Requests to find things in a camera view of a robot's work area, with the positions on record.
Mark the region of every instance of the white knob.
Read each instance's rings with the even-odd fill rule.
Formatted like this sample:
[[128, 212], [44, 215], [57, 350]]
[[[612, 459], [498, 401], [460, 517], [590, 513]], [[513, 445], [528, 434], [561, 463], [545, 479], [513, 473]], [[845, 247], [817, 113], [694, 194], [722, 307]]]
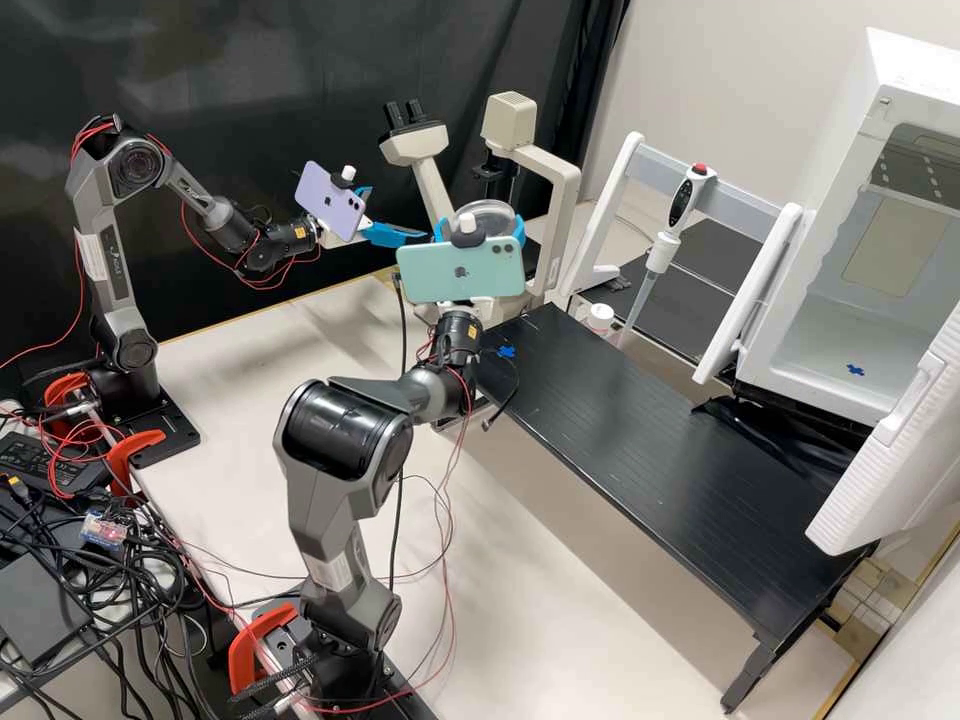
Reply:
[[587, 325], [594, 332], [603, 332], [613, 325], [613, 308], [604, 303], [594, 303], [587, 313]]
[[464, 213], [460, 216], [460, 232], [469, 235], [477, 231], [477, 218], [473, 213]]

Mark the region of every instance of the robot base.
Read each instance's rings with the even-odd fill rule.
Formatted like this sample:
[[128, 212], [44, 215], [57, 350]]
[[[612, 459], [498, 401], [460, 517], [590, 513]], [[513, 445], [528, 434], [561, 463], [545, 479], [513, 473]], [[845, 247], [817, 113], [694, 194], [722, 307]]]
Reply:
[[200, 444], [200, 433], [163, 388], [160, 388], [153, 408], [129, 415], [107, 415], [104, 420], [131, 435], [144, 430], [162, 430], [166, 434], [167, 439], [163, 442], [138, 450], [130, 456], [130, 464], [138, 469]]
[[[259, 608], [254, 613], [254, 617], [256, 618], [288, 602], [289, 600], [274, 600]], [[310, 621], [297, 615], [291, 622], [267, 633], [263, 642], [270, 648], [270, 654], [278, 660], [280, 666], [287, 668], [293, 664], [294, 647], [302, 643], [312, 631], [313, 626]], [[376, 689], [370, 694], [371, 702], [376, 702], [378, 699], [408, 689], [407, 679], [394, 667], [390, 659], [384, 656], [383, 679], [377, 683]], [[364, 718], [364, 720], [437, 720], [436, 715], [431, 712], [427, 704], [415, 692], [384, 703], [368, 713], [360, 712], [355, 715], [339, 715], [338, 717], [348, 720], [352, 718]]]

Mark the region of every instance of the black curtain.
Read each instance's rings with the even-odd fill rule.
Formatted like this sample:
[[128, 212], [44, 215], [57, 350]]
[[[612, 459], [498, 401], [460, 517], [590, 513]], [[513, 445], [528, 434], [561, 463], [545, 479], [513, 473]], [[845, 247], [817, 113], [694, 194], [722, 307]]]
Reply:
[[[438, 158], [455, 205], [479, 187], [470, 169], [486, 97], [514, 89], [539, 106], [538, 142], [579, 161], [620, 0], [7, 0], [0, 5], [10, 106], [0, 121], [0, 268], [8, 316], [0, 362], [49, 341], [77, 306], [67, 153], [94, 113], [118, 112], [167, 144], [211, 191], [299, 213], [307, 159], [358, 168], [368, 214], [425, 228], [409, 170], [385, 163], [382, 104], [421, 99], [443, 120]], [[617, 21], [610, 20], [617, 16]], [[523, 191], [518, 209], [545, 209]], [[142, 194], [118, 210], [141, 311], [158, 339], [204, 327], [392, 264], [367, 244], [325, 253], [280, 290], [249, 291], [183, 235], [178, 202]], [[39, 368], [92, 351], [86, 320], [52, 351], [0, 372], [0, 396]]]

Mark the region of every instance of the cable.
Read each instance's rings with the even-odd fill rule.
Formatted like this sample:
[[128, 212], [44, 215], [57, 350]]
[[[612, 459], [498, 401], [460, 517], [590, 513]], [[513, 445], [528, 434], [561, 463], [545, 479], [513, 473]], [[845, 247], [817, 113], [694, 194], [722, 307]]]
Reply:
[[517, 369], [516, 363], [514, 363], [513, 360], [498, 354], [497, 351], [494, 350], [493, 348], [484, 348], [483, 350], [480, 351], [480, 354], [482, 355], [485, 352], [492, 352], [496, 354], [497, 357], [499, 357], [501, 360], [505, 360], [510, 365], [510, 367], [513, 368], [513, 377], [514, 377], [513, 389], [510, 390], [510, 393], [507, 395], [506, 400], [500, 403], [500, 407], [497, 408], [496, 412], [494, 412], [493, 415], [491, 415], [489, 418], [486, 418], [483, 422], [480, 423], [480, 427], [483, 428], [483, 431], [487, 432], [493, 426], [493, 424], [497, 421], [497, 418], [503, 414], [503, 411], [507, 409], [507, 406], [513, 400], [513, 398], [516, 397], [517, 392], [520, 390], [520, 371]]
[[217, 555], [215, 552], [213, 552], [213, 551], [211, 551], [211, 550], [207, 550], [206, 548], [201, 547], [201, 546], [199, 546], [199, 545], [196, 545], [196, 544], [194, 544], [194, 543], [187, 542], [186, 540], [178, 540], [178, 542], [179, 542], [181, 545], [186, 545], [187, 547], [191, 547], [191, 548], [193, 548], [194, 550], [199, 550], [200, 552], [209, 555], [209, 556], [212, 557], [214, 560], [216, 560], [218, 563], [220, 563], [221, 565], [225, 565], [226, 567], [230, 568], [231, 570], [236, 570], [237, 572], [246, 573], [247, 575], [256, 575], [257, 577], [269, 578], [269, 579], [271, 579], [271, 580], [297, 580], [297, 581], [301, 581], [301, 582], [302, 582], [303, 580], [305, 580], [306, 577], [307, 577], [306, 575], [274, 575], [274, 574], [271, 574], [271, 573], [261, 572], [261, 571], [259, 571], [259, 570], [250, 570], [250, 569], [245, 568], [245, 567], [242, 567], [242, 566], [240, 566], [240, 565], [235, 565], [235, 564], [233, 564], [233, 563], [225, 560], [225, 559], [224, 559], [223, 557], [221, 557], [220, 555]]
[[77, 372], [79, 370], [90, 370], [99, 365], [103, 364], [103, 358], [93, 357], [87, 358], [86, 360], [78, 360], [77, 362], [67, 363], [66, 365], [57, 365], [56, 367], [47, 368], [46, 370], [41, 370], [38, 373], [34, 373], [22, 383], [21, 387], [27, 387], [28, 385], [33, 385], [33, 383], [38, 380], [43, 380], [44, 378], [53, 377], [54, 375], [62, 375], [68, 372]]
[[[400, 273], [393, 273], [393, 289], [397, 293], [397, 304], [400, 306], [400, 329], [402, 337], [402, 352], [400, 355], [400, 375], [407, 371], [407, 310], [403, 305], [403, 294], [400, 292]], [[400, 539], [400, 511], [403, 507], [403, 465], [400, 466], [397, 477], [397, 510], [393, 518], [393, 537], [390, 540], [390, 574], [387, 588], [393, 592], [393, 579], [397, 561], [397, 542]]]
[[[240, 256], [240, 260], [237, 261], [237, 265], [231, 266], [229, 263], [224, 262], [223, 260], [218, 258], [216, 255], [214, 255], [212, 252], [210, 252], [206, 247], [204, 247], [203, 243], [201, 243], [200, 240], [197, 239], [197, 236], [193, 233], [193, 231], [190, 229], [189, 224], [187, 223], [187, 204], [185, 202], [180, 203], [180, 224], [183, 227], [184, 232], [187, 234], [187, 237], [190, 238], [190, 242], [193, 243], [194, 247], [200, 250], [204, 255], [206, 255], [208, 258], [210, 258], [210, 260], [215, 262], [220, 267], [226, 270], [229, 270], [231, 274], [233, 274], [241, 283], [246, 285], [251, 290], [258, 290], [258, 291], [276, 290], [277, 288], [281, 287], [284, 282], [286, 282], [287, 274], [290, 272], [290, 268], [292, 268], [294, 265], [301, 264], [301, 263], [311, 263], [320, 259], [320, 251], [319, 251], [320, 246], [318, 244], [317, 255], [315, 257], [308, 258], [306, 260], [292, 257], [290, 258], [289, 262], [280, 266], [279, 268], [274, 270], [272, 273], [270, 273], [268, 276], [264, 278], [259, 278], [257, 280], [248, 280], [247, 278], [242, 277], [240, 275], [239, 265], [240, 265], [240, 262], [243, 261], [243, 258], [246, 257], [247, 253], [250, 252], [253, 246], [256, 245], [257, 241], [260, 239], [261, 232], [259, 229], [257, 229], [257, 234], [254, 236], [253, 242], [250, 244], [250, 247], [248, 247], [247, 250], [243, 253], [243, 255]], [[280, 276], [280, 279], [277, 280], [272, 285], [270, 285], [269, 284], [270, 281], [273, 280], [275, 277], [277, 277], [277, 275]]]
[[[183, 647], [190, 647], [190, 631], [187, 629], [187, 623], [183, 619], [185, 616], [180, 616], [180, 630], [183, 633]], [[210, 703], [207, 702], [207, 698], [203, 694], [203, 690], [200, 688], [200, 682], [197, 680], [197, 670], [193, 667], [193, 660], [187, 658], [187, 673], [190, 675], [190, 682], [193, 683], [194, 692], [197, 694], [197, 700], [200, 703], [200, 709], [203, 710], [204, 715], [207, 716], [207, 720], [220, 720], [217, 713], [210, 706]]]
[[0, 363], [0, 370], [3, 370], [5, 367], [7, 367], [7, 365], [9, 365], [15, 360], [22, 358], [24, 355], [29, 355], [30, 353], [35, 352], [37, 350], [46, 350], [48, 348], [56, 347], [57, 345], [62, 343], [64, 340], [66, 340], [67, 337], [70, 335], [70, 333], [73, 332], [74, 328], [77, 327], [77, 323], [80, 322], [80, 318], [83, 316], [83, 294], [84, 294], [84, 280], [83, 280], [84, 273], [83, 273], [83, 269], [80, 266], [80, 243], [79, 242], [74, 242], [73, 244], [73, 255], [74, 255], [74, 265], [76, 266], [76, 269], [77, 269], [77, 277], [80, 280], [80, 303], [77, 306], [77, 314], [74, 316], [73, 322], [70, 323], [70, 327], [67, 328], [66, 332], [64, 332], [63, 335], [58, 337], [53, 342], [43, 343], [42, 345], [34, 345], [33, 347], [29, 347], [26, 350], [21, 350], [13, 357], [10, 357], [4, 360], [2, 363]]

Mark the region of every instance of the black table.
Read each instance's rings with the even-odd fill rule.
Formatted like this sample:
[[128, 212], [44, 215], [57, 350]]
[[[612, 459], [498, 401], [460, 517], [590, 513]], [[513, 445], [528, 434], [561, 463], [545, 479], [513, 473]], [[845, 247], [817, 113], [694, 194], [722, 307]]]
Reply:
[[720, 595], [759, 642], [723, 695], [731, 711], [830, 603], [867, 549], [821, 552], [804, 529], [826, 499], [804, 478], [554, 305], [489, 330], [480, 387]]

